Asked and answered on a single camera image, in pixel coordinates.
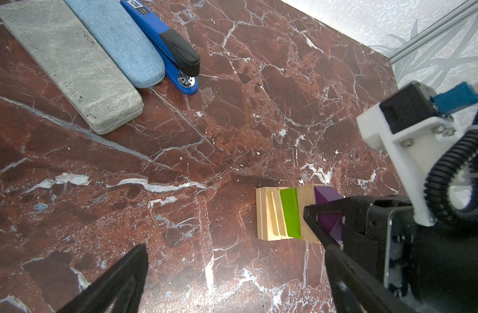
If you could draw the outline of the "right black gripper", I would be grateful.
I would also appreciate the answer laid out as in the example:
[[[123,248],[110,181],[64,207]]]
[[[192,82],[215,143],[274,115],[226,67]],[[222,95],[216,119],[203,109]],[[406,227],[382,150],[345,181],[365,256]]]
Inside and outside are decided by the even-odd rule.
[[[342,244],[318,222],[340,213]],[[303,218],[324,246],[335,245],[395,297],[419,297],[420,226],[407,196],[351,196],[304,207]]]

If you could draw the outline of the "green block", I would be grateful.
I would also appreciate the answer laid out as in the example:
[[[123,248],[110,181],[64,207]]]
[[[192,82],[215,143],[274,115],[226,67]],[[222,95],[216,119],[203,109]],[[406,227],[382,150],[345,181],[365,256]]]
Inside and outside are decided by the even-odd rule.
[[[280,190],[281,204],[287,235],[295,239],[301,239],[301,226],[298,210],[298,197],[295,188]]]

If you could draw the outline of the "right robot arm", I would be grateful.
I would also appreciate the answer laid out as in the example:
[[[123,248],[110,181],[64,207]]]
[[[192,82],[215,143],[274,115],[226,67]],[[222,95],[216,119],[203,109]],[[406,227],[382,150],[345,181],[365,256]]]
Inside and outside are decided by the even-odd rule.
[[[306,205],[338,312],[478,312],[478,229],[418,225],[402,196]]]

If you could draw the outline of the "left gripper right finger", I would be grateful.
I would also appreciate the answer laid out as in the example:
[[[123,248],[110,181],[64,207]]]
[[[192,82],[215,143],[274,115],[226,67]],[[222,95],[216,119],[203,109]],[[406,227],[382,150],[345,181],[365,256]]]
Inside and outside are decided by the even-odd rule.
[[[325,248],[326,271],[337,312],[413,312],[340,250]]]

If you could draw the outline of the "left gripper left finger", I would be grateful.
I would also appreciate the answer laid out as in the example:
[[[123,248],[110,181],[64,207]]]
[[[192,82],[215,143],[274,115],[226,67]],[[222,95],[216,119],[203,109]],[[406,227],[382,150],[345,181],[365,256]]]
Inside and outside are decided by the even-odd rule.
[[[148,268],[146,245],[137,245],[59,312],[137,312]]]

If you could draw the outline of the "purple block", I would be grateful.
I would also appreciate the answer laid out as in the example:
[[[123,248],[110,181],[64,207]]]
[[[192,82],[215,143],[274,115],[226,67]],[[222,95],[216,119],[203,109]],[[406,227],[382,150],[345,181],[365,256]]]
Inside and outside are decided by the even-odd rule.
[[[343,199],[343,196],[331,186],[314,186],[316,204],[327,204],[336,200]],[[340,245],[342,244],[343,223],[340,213],[329,213],[318,216],[319,224],[326,232]]]

